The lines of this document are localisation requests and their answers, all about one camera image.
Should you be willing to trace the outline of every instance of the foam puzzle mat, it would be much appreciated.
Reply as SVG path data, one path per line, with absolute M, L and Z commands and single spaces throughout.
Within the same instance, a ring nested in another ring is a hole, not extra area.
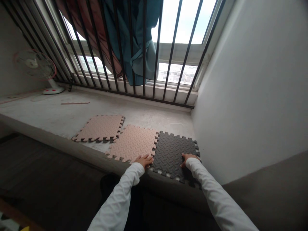
M 123 123 L 124 117 L 121 115 L 94 116 L 72 140 L 76 142 L 115 140 L 120 134 Z
M 128 124 L 105 154 L 109 154 L 108 158 L 116 156 L 115 160 L 122 160 L 122 162 L 131 160 L 131 164 L 139 155 L 155 155 L 153 149 L 156 148 L 157 137 L 158 132 L 154 129 Z
M 184 160 L 182 153 L 199 157 L 198 150 L 197 142 L 191 138 L 186 139 L 184 136 L 174 136 L 172 133 L 169 135 L 167 132 L 160 131 L 154 162 L 151 165 L 153 172 L 158 173 L 160 170 L 163 176 L 167 176 L 167 173 L 169 173 L 171 179 L 179 177 L 181 183 L 188 181 L 191 187 L 195 187 L 195 184 L 197 184 L 200 188 L 200 183 L 194 179 L 192 173 L 187 168 L 180 167 Z

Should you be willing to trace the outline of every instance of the brown curtain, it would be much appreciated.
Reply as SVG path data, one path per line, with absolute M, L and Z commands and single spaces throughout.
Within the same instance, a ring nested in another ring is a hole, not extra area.
M 72 15 L 72 18 L 73 18 L 74 24 L 76 26 L 77 32 L 85 38 L 83 29 L 82 29 L 82 26 L 81 26 L 81 22 L 80 22 L 79 17 L 78 17 L 77 7 L 75 5 L 75 0 L 67 0 L 66 2 L 67 2 L 67 5 L 68 5 L 68 8 L 70 10 L 70 13 Z M 98 55 L 98 57 L 100 58 L 99 52 L 98 52 L 98 46 L 97 46 L 97 43 L 96 43 L 96 39 L 95 39 L 92 24 L 91 24 L 91 19 L 90 19 L 90 15 L 89 15 L 89 11 L 88 11 L 88 8 L 87 8 L 86 1 L 77 0 L 77 2 L 78 2 L 78 6 L 79 6 L 79 9 L 80 9 L 81 16 L 82 16 L 83 22 L 85 24 L 87 33 L 89 35 L 89 40 L 90 40 L 90 44 L 91 44 L 91 47 L 93 49 L 93 52 L 95 52 Z M 64 17 L 68 21 L 70 21 L 68 15 L 67 15 L 67 12 L 65 10 L 65 7 L 64 7 L 63 0 L 57 0 L 57 4 L 58 4 L 60 11 L 64 15 Z M 104 30 L 103 20 L 102 20 L 102 17 L 101 17 L 99 3 L 98 3 L 97 0 L 90 0 L 90 5 L 91 5 L 93 18 L 94 18 L 94 22 L 95 22 L 95 26 L 96 26 L 96 30 L 97 30 L 97 34 L 98 34 L 98 39 L 100 41 L 100 46 L 101 46 L 102 52 L 104 54 L 105 66 L 112 73 L 112 66 L 111 66 L 111 61 L 110 61 L 110 56 L 109 56 L 108 44 L 107 44 L 107 40 L 106 40 L 106 34 L 105 34 L 105 30 Z M 113 56 L 113 62 L 114 62 L 114 66 L 115 66 L 116 76 L 118 77 L 122 72 L 121 64 L 120 64 L 119 60 L 117 59 L 116 55 L 113 52 L 112 52 L 112 56 Z

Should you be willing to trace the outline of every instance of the window pane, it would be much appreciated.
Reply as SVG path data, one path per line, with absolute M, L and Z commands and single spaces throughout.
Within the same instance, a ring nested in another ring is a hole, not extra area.
M 193 44 L 202 44 L 207 25 L 210 21 L 216 0 L 203 1 L 198 18 Z M 175 43 L 188 43 L 193 29 L 199 0 L 183 0 Z M 164 0 L 160 31 L 161 43 L 172 43 L 179 0 Z M 153 42 L 157 42 L 158 23 L 152 28 Z
M 180 65 L 180 64 L 171 64 L 170 65 L 168 83 L 169 82 L 172 82 L 172 83 L 178 83 L 179 82 L 182 67 L 183 67 L 183 65 Z M 191 85 L 192 81 L 193 81 L 193 77 L 195 76 L 196 70 L 197 70 L 197 66 L 186 65 L 185 68 L 184 68 L 184 71 L 183 71 L 181 84 Z M 168 71 L 168 64 L 159 63 L 157 80 L 166 82 L 167 71 Z
M 68 27 L 68 31 L 70 32 L 70 35 L 71 35 L 72 40 L 77 40 L 72 25 L 69 23 L 68 20 L 66 20 L 66 18 L 65 18 L 64 16 L 63 16 L 63 18 L 64 18 L 64 20 L 65 20 L 65 23 L 66 23 L 67 27 Z M 85 38 L 82 37 L 78 32 L 77 32 L 77 35 L 78 35 L 78 38 L 79 38 L 80 41 L 81 41 L 81 40 L 84 40 L 84 41 L 85 41 Z
M 83 70 L 87 71 L 88 68 L 87 68 L 87 65 L 86 65 L 86 62 L 85 62 L 83 56 L 78 56 L 78 58 L 80 60 L 80 63 L 82 65 Z M 87 58 L 89 66 L 90 66 L 90 70 L 92 72 L 96 72 L 92 57 L 86 56 L 86 58 Z M 101 60 L 98 57 L 94 57 L 94 59 L 95 59 L 96 65 L 97 65 L 98 72 L 104 73 L 104 68 L 103 68 L 103 64 L 102 64 Z M 106 71 L 107 71 L 108 75 L 111 74 L 111 72 L 108 70 L 108 68 L 106 68 Z

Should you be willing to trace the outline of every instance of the pink foam mat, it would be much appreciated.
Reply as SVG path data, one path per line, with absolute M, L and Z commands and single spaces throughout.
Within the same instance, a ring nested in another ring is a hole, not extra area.
M 108 158 L 116 156 L 115 160 L 126 162 L 135 159 L 141 155 L 155 155 L 155 143 L 157 143 L 158 131 L 149 128 L 141 128 L 134 125 L 127 125 L 121 132 L 119 139 L 110 145 L 110 150 L 105 152 L 109 154 Z
M 120 134 L 123 122 L 124 117 L 121 115 L 98 115 L 92 117 L 72 140 L 76 142 L 115 140 Z

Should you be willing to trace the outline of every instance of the white sleeve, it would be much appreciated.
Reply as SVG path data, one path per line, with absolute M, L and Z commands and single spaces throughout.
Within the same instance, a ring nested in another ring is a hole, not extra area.
M 201 183 L 210 210 L 221 230 L 258 230 L 198 159 L 188 158 L 186 167 Z
M 88 231 L 124 230 L 131 202 L 131 189 L 144 174 L 140 163 L 126 169 L 120 182 L 92 220 Z

